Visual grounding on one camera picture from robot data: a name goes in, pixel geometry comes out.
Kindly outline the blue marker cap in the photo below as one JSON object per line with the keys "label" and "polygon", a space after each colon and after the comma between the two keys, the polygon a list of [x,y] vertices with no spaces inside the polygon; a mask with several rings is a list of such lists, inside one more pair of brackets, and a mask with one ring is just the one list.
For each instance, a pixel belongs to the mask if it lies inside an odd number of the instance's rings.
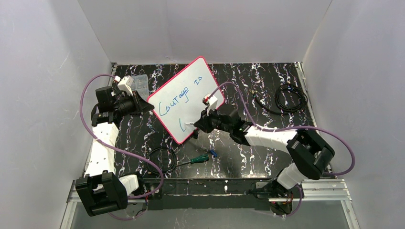
{"label": "blue marker cap", "polygon": [[210,150],[210,153],[214,156],[214,157],[217,157],[217,153],[214,151],[214,150]]}

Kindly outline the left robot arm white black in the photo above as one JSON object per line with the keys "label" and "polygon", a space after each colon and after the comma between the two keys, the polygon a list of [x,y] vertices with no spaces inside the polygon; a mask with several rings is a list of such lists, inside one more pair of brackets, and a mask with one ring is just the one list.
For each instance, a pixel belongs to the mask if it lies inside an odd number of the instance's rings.
{"label": "left robot arm white black", "polygon": [[128,197],[139,188],[139,173],[118,177],[114,167],[115,143],[120,122],[126,115],[152,110],[138,91],[112,86],[96,90],[97,104],[91,111],[92,142],[89,164],[75,189],[89,216],[126,209]]}

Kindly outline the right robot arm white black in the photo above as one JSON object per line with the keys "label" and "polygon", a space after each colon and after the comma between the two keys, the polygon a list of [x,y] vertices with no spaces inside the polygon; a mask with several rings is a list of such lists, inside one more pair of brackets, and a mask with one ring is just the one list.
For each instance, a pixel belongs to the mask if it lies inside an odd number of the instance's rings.
{"label": "right robot arm white black", "polygon": [[284,197],[299,183],[320,179],[335,155],[332,147],[313,129],[268,132],[242,120],[237,111],[229,114],[218,110],[202,111],[193,126],[205,133],[214,129],[225,131],[240,145],[263,146],[291,156],[292,164],[282,169],[269,183],[249,190],[256,198]]}

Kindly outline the pink framed whiteboard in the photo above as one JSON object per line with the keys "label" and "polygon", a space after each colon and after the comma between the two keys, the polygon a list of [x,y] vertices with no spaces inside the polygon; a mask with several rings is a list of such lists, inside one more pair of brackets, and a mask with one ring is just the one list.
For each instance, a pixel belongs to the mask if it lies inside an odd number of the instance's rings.
{"label": "pink framed whiteboard", "polygon": [[165,127],[177,144],[182,144],[194,131],[192,125],[206,108],[203,98],[215,92],[218,98],[216,108],[225,102],[219,86],[205,58],[200,56],[188,64],[163,86],[152,93],[147,102],[154,105],[156,118]]}

